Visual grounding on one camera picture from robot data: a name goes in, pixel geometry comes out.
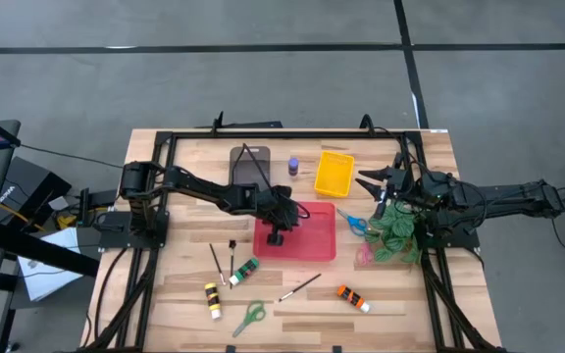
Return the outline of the striped-leaf plant in white pot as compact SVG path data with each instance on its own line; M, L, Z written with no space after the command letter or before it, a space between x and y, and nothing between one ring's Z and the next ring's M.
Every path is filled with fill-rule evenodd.
M390 203L383 216L369 221L365 240L375 262L395 258L403 263L417 264L421 251L415 239L415 222L421 218L414 208L404 202Z

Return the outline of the black bracket bar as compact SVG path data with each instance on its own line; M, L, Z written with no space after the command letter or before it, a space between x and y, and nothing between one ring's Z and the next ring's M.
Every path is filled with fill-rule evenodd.
M220 128L283 128L281 121L269 121L269 122L252 122L252 123L229 123L225 124L223 122L224 112L213 120L210 126L203 126L203 128L218 130Z

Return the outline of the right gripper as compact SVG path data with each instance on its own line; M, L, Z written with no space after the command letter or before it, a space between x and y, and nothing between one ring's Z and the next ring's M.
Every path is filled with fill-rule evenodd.
M400 152L397 152L392 164L380 170L359 171L363 177L367 177L376 181L383 181L385 186L381 188L379 185L370 183L364 179L356 178L359 183L378 203L378 219L380 220L386 208L388 200L394 201L399 194L406 193L411 188L412 174L408 159Z

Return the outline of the blue-handled scissors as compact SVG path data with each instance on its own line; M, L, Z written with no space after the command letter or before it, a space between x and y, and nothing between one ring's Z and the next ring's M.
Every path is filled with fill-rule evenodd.
M350 216L345 211L337 208L337 212L347 221L350 230L357 236L364 236L367 233L368 223L365 219Z

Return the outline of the black aluminium table frame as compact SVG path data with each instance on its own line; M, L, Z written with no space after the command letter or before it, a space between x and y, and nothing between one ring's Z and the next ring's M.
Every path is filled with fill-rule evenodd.
M131 135L127 158L177 164L198 177L225 182L230 151L245 144L270 149L272 182L290 186L299 201L318 199L314 182L323 151L353 156L356 170L382 168L397 152L414 153L420 163L434 170L457 170L450 137L442 130L137 129ZM292 157L299 161L296 176L288 174ZM446 249L431 259L474 327L467 332L426 285L419 266L395 259L357 266L355 254L363 241L344 220L336 223L333 260L262 260L255 274L237 287L220 287L222 316L214 321L204 294L204 286L217 281L219 275L209 243L224 272L230 268L229 241L236 240L234 266L240 266L252 256L254 221L179 194L167 197L164 206L170 213L169 229L166 244L157 253L109 250L103 254L89 307L93 328L106 328L136 278L147 267L153 273L114 340L91 341L80 353L435 352L470 348L478 337L490 347L500 345L484 270L472 254ZM322 275L278 301L317 274ZM338 297L341 285L361 295L370 311L365 314ZM254 300L265 303L266 317L233 337Z

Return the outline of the pink translucent plastic tray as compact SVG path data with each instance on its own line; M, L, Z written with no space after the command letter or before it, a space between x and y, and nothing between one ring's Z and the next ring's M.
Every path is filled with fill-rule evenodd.
M300 219L292 231L281 231L283 243L267 243L270 225L257 220L253 237L253 254L257 258L329 262L336 256L335 207L329 202L302 202L310 213L309 219Z

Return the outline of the green paint bottle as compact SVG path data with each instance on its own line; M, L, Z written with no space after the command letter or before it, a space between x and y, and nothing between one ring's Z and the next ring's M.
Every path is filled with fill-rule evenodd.
M238 268L233 275L229 278L229 282L232 285L237 285L241 281L247 279L251 276L259 267L259 261L257 258L252 258Z

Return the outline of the black support beam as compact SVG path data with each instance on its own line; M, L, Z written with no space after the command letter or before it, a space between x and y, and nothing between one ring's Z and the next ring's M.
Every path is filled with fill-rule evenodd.
M88 277L95 277L99 268L98 260L4 225L0 225L0 249Z

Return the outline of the yellow paint bottle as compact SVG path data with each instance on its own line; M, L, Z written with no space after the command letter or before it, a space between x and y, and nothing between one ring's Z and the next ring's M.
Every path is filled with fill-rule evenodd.
M214 282L209 282L204 286L204 289L211 317L216 321L222 316L218 287Z

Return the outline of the orange paint bottle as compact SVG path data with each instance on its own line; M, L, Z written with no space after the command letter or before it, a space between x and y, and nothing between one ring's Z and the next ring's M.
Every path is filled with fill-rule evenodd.
M359 309L363 313L367 314L371 307L365 301L365 299L359 295L356 291L352 290L346 285L341 285L337 290L337 296L346 300L348 303L353 305L355 308Z

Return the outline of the black-handled brush silver ferrule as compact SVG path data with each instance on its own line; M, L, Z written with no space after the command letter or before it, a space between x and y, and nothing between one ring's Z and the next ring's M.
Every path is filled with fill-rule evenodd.
M316 280L317 278L319 278L322 274L317 274L309 279L307 279L306 281L304 281L303 283L301 283L300 285L296 286L295 288L293 288L290 292L286 293L285 295L283 295L281 298L279 298L279 302L283 302L284 300L286 300L288 297L292 296L294 293L296 293L297 291L299 291L300 289L302 289L303 287L307 286L309 283L313 282L314 280Z

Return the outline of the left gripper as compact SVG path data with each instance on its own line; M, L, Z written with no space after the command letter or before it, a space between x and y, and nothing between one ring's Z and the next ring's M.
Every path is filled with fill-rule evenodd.
M282 231L298 226L298 203L291 199L290 186L276 185L256 194L256 218L272 226L268 245L283 245Z

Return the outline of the green-handled scissors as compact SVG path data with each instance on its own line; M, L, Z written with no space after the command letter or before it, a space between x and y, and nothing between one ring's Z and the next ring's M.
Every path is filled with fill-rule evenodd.
M249 303L243 321L235 329L232 336L238 337L250 324L262 321L267 315L265 303L262 300L254 300Z

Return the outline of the yellow mesh plastic basket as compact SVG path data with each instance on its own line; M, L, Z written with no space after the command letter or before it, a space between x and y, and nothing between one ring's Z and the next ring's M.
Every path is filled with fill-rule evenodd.
M347 197L352 181L354 162L353 156L323 151L316 173L315 191L335 198Z

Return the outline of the black computer case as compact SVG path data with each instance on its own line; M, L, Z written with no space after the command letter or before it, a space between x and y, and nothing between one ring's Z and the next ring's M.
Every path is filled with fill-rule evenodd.
M66 196L71 189L56 174L14 157L0 192L0 224L25 232L43 230L54 212L50 202Z

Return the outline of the white paper sheet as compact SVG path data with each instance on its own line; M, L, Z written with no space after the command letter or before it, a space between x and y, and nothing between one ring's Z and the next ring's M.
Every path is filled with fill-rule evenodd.
M80 253L77 242L77 230L68 227L42 237L48 243ZM81 278L80 274L65 271L46 265L36 260L19 257L18 262L26 284L28 297L31 301L39 301L59 290L70 282Z

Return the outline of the grey translucent plastic bin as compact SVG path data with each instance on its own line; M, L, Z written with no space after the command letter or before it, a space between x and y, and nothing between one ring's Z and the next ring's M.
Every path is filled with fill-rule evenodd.
M270 181L270 149L266 146L249 147L254 159L241 146L235 146L230 151L230 184L257 183L259 190L269 188Z

